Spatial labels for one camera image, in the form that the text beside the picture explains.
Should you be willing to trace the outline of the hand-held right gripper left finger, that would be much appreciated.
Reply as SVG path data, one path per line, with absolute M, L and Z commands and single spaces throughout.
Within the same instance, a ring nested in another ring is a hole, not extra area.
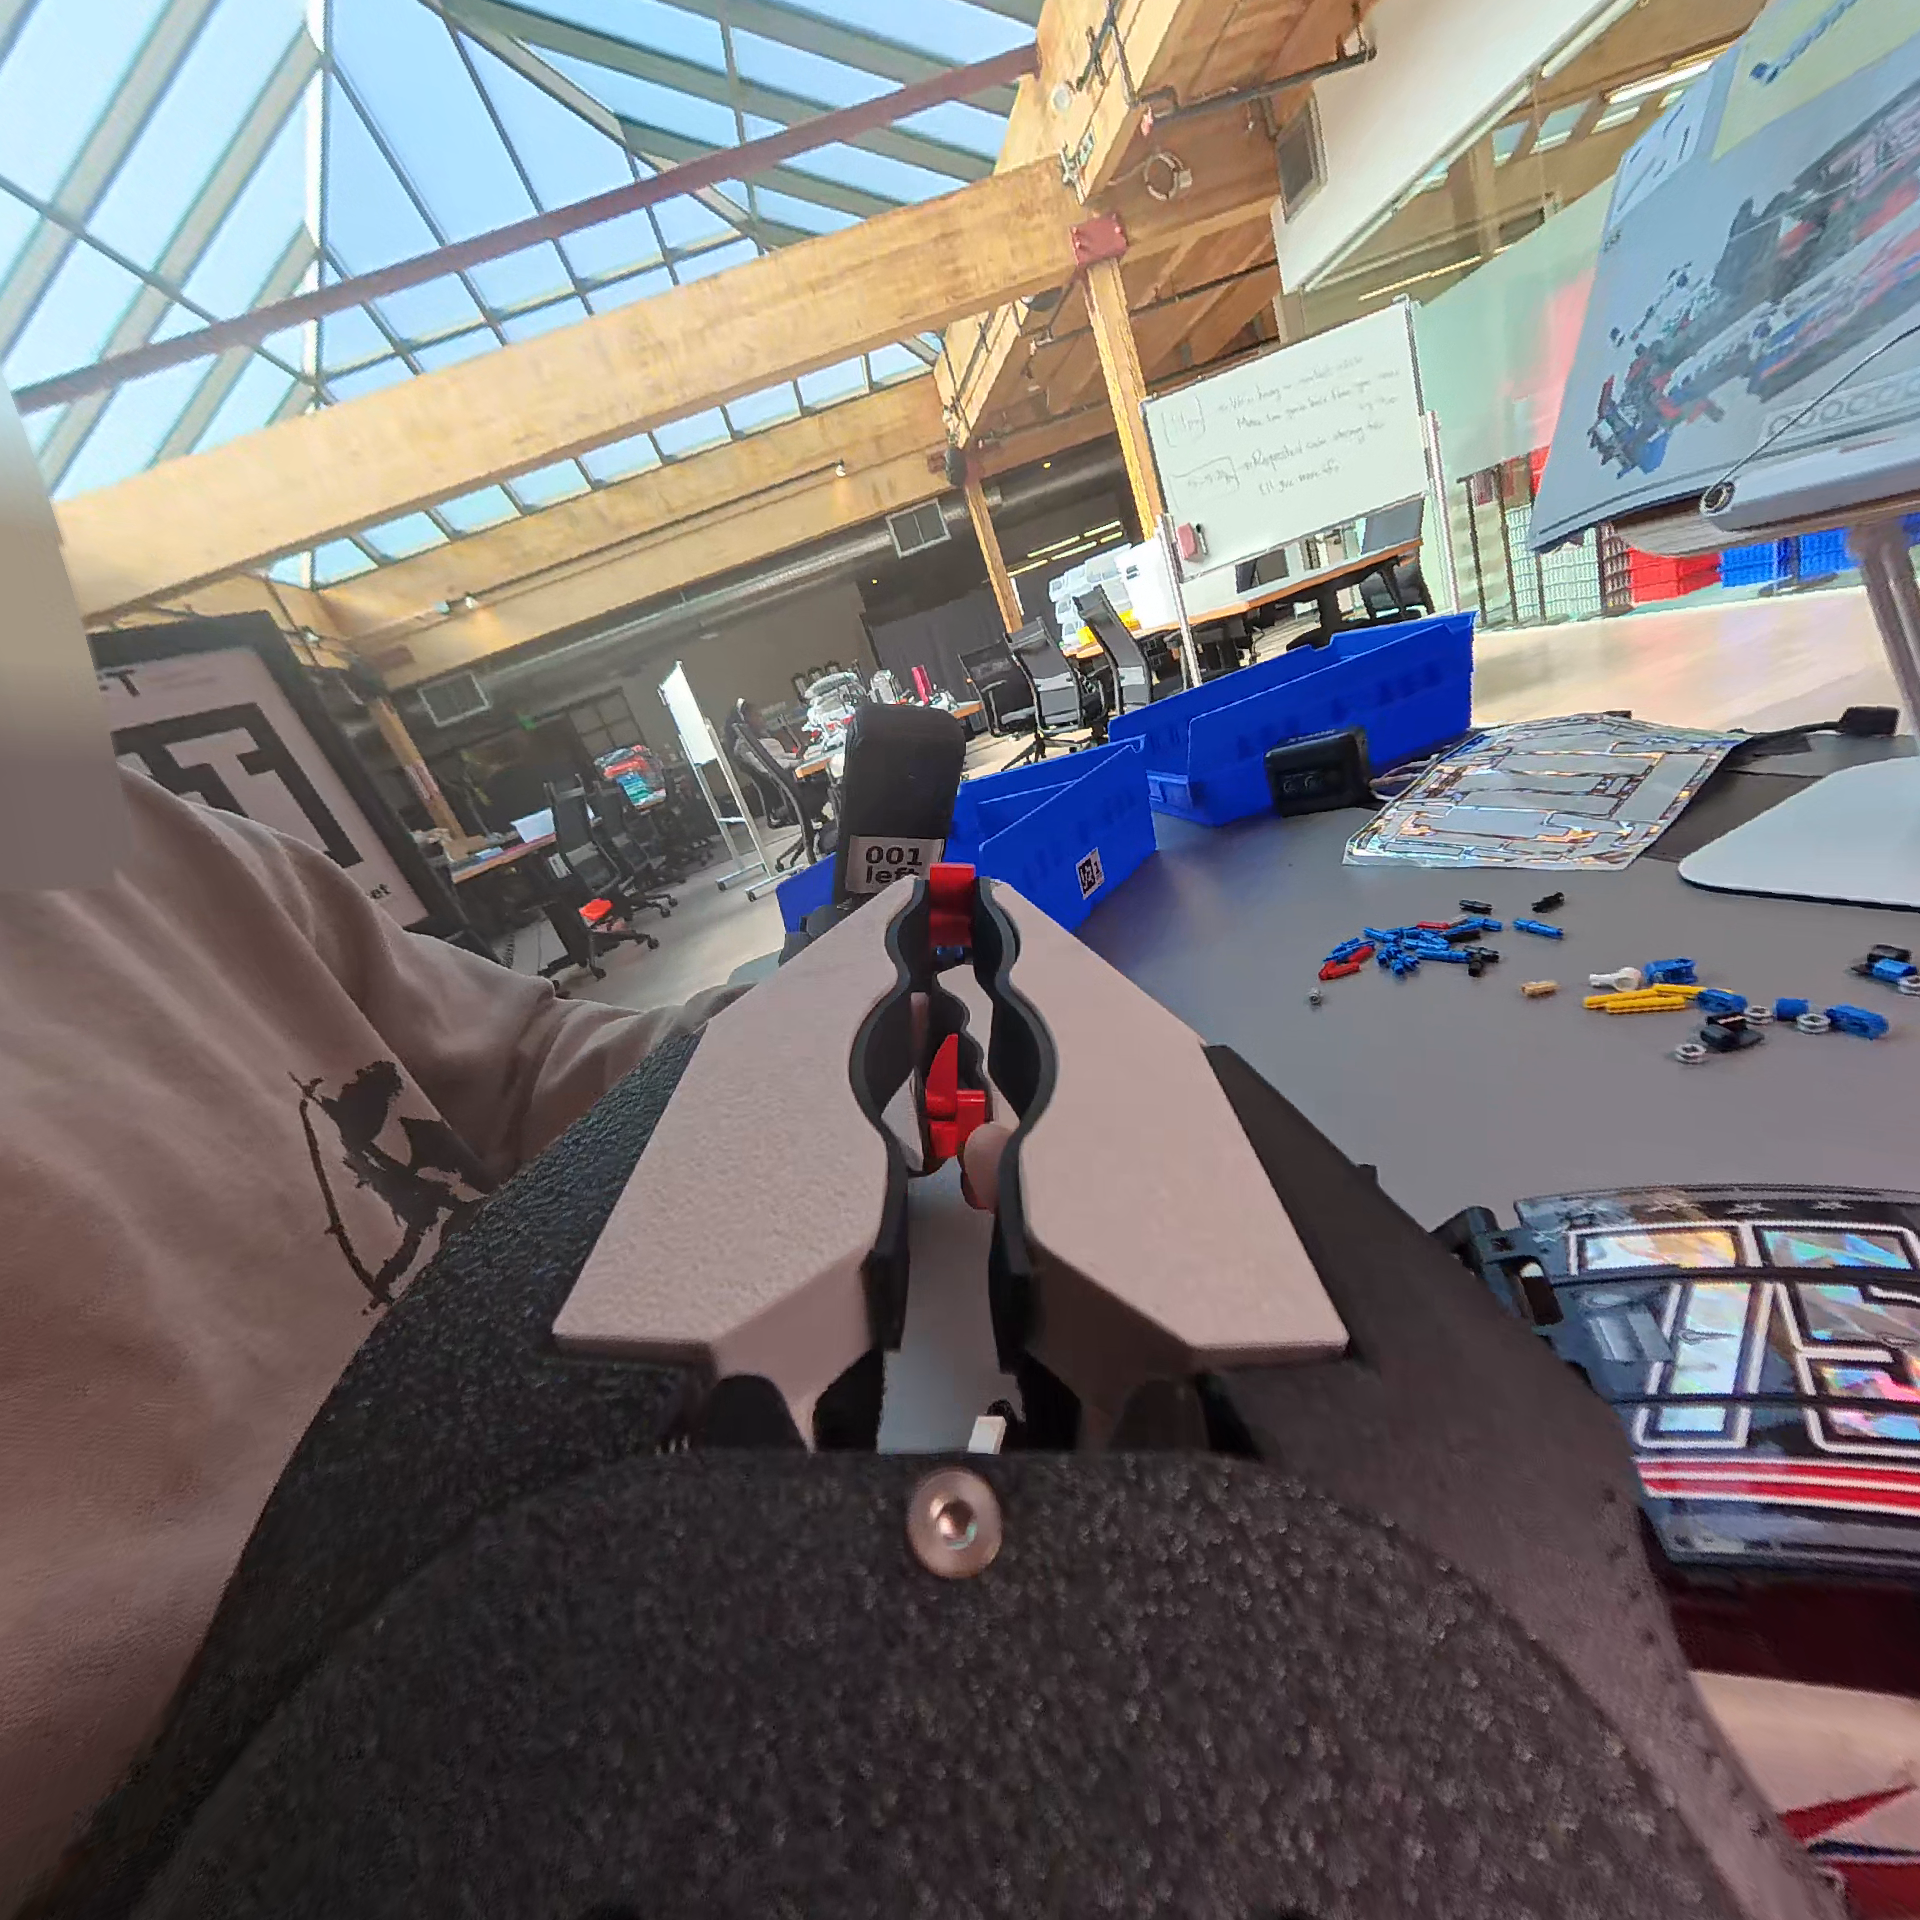
M 914 1069 L 900 877 L 715 1014 L 553 1326 L 568 1355 L 837 1381 L 900 1347 Z

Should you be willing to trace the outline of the blue tagged plastic bin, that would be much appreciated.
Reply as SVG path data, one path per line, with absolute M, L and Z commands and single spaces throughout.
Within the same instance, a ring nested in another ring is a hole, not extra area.
M 947 863 L 1012 885 L 1076 930 L 1153 851 L 1143 749 L 1104 743 L 961 781 L 945 837 L 851 836 L 847 900 Z

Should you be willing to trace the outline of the pile of blue brick pins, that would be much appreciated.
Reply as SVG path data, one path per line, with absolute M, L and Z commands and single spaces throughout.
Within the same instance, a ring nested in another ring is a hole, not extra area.
M 1500 920 L 1490 902 L 1467 898 L 1459 902 L 1449 920 L 1365 924 L 1325 951 L 1316 969 L 1316 987 L 1357 977 L 1367 969 L 1376 969 L 1394 979 L 1437 967 L 1453 967 L 1470 977 L 1482 977 L 1502 963 L 1500 947 L 1494 945 L 1494 938 L 1500 934 L 1521 934 L 1547 941 L 1563 939 L 1565 932 L 1557 914 L 1565 906 L 1565 898 L 1563 890 L 1533 898 L 1525 914 L 1510 920 Z

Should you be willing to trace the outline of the stack of grey bins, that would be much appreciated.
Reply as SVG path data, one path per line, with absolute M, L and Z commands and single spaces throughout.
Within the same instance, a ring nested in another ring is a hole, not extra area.
M 1508 561 L 1512 626 L 1551 626 L 1602 616 L 1596 532 L 1543 555 L 1516 545 Z

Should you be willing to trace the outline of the stack of clear storage boxes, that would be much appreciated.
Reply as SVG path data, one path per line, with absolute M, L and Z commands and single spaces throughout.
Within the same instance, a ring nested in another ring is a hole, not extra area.
M 1108 547 L 1076 561 L 1047 584 L 1047 604 L 1059 639 L 1074 649 L 1090 632 L 1084 606 L 1102 592 L 1112 610 L 1135 634 L 1176 630 L 1172 575 L 1157 541 Z

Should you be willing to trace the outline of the stack of red bins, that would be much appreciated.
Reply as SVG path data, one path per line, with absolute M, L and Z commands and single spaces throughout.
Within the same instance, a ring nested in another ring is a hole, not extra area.
M 1600 610 L 1621 614 L 1720 586 L 1720 555 L 1663 557 L 1614 535 L 1596 551 Z

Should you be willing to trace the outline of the large rolling whiteboard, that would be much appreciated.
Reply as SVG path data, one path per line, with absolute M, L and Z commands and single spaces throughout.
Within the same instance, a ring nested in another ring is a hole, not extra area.
M 1416 314 L 1394 300 L 1143 402 L 1182 579 L 1427 496 Z

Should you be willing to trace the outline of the cluster of blue black bricks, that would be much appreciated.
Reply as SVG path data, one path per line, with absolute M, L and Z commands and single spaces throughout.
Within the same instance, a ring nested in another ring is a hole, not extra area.
M 1847 1038 L 1863 1043 L 1882 1043 L 1890 1036 L 1890 1020 L 1874 1006 L 1859 1002 L 1816 1002 L 1800 994 L 1745 996 L 1725 987 L 1700 981 L 1696 963 L 1672 955 L 1645 963 L 1645 987 L 1653 983 L 1696 985 L 1696 1020 L 1692 1038 L 1676 1043 L 1672 1057 L 1680 1065 L 1700 1065 L 1708 1057 L 1741 1053 L 1773 1032 L 1802 1038 Z

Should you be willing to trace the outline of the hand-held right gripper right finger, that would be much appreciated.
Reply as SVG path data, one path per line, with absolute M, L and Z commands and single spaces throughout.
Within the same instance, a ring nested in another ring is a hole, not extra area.
M 988 1259 L 1002 1359 L 1227 1373 L 1343 1355 L 1206 1043 L 1002 881 L 976 885 L 972 971 L 1010 1130 Z

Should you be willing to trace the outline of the white monitor stand base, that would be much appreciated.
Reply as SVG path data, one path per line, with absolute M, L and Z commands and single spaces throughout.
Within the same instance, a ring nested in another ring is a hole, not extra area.
M 1918 588 L 1904 532 L 1916 510 L 1918 439 L 1906 424 L 1784 459 L 1749 455 L 1700 492 L 1625 516 L 1625 537 L 1663 557 L 1692 557 L 1845 530 L 1900 702 L 1916 718 Z M 1814 781 L 1686 855 L 1680 877 L 1708 892 L 1914 912 L 1916 755 Z

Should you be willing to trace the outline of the red brick assembly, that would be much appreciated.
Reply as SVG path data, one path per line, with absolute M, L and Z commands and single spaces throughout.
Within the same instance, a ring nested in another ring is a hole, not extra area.
M 959 1165 L 970 1136 L 992 1118 L 984 1053 L 970 1012 L 947 988 L 947 973 L 972 963 L 976 879 L 972 867 L 927 871 L 927 990 L 915 994 L 919 1022 L 919 1110 L 927 1165 Z

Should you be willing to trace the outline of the toy brick race car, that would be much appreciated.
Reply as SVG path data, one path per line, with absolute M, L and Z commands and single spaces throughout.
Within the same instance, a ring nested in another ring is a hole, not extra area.
M 1435 1230 L 1620 1420 L 1704 1704 L 1847 1916 L 1918 1914 L 1918 1200 L 1537 1196 Z

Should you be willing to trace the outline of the brick instruction booklet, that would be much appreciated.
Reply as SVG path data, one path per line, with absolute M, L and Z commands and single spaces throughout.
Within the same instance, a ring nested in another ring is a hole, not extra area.
M 1782 2 L 1620 161 L 1529 543 L 1916 494 L 1918 6 Z

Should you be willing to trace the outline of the wooden table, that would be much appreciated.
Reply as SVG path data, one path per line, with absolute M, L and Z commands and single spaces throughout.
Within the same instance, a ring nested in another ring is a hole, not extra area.
M 1251 620 L 1255 614 L 1280 608 L 1282 604 L 1288 608 L 1310 604 L 1316 610 L 1321 634 L 1341 634 L 1353 628 L 1353 618 L 1341 612 L 1339 594 L 1357 590 L 1368 579 L 1390 577 L 1400 563 L 1418 559 L 1421 545 L 1423 541 L 1419 537 L 1396 541 L 1298 579 L 1259 586 L 1251 594 L 1235 596 L 1216 608 L 1200 608 L 1188 598 L 1184 602 L 1184 622 L 1192 628 L 1202 628 L 1235 618 Z

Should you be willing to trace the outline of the person's left forearm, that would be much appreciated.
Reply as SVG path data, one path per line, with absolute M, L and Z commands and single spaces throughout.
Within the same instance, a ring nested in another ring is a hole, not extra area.
M 749 992 L 747 983 L 706 988 L 657 1010 L 562 1000 L 543 988 L 515 1030 L 492 1108 L 490 1171 L 506 1179 L 590 1112 L 664 1043 L 694 1038 Z

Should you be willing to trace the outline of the stack of blue bins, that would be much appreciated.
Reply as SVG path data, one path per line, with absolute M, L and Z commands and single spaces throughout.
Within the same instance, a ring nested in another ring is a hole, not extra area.
M 1704 588 L 1773 592 L 1837 583 L 1859 569 L 1859 557 L 1849 532 L 1827 530 L 1723 549 L 1688 567 Z

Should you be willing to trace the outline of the holographic sticker sheet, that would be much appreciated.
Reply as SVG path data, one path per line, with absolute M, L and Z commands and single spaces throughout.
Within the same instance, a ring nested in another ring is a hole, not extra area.
M 1341 859 L 1363 871 L 1616 873 L 1739 741 L 1604 712 L 1486 728 L 1396 786 Z

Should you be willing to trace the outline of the small rolling whiteboard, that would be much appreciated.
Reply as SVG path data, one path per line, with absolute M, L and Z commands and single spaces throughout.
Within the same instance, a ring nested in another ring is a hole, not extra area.
M 749 900 L 766 896 L 776 887 L 772 865 L 733 763 L 698 704 L 684 663 L 674 663 L 657 690 L 680 737 L 684 761 L 731 859 L 731 871 L 717 879 L 717 888 L 721 892 L 741 890 Z

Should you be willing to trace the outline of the black desk socket box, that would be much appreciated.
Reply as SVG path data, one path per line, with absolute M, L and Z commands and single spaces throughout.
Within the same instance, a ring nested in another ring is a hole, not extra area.
M 1376 804 L 1363 728 L 1280 741 L 1263 755 L 1270 810 L 1278 818 Z

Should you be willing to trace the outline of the black framed marker sign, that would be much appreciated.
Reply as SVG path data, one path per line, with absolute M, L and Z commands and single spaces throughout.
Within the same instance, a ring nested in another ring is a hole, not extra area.
M 396 924 L 472 947 L 435 867 L 262 612 L 88 635 L 117 761 L 327 855 Z

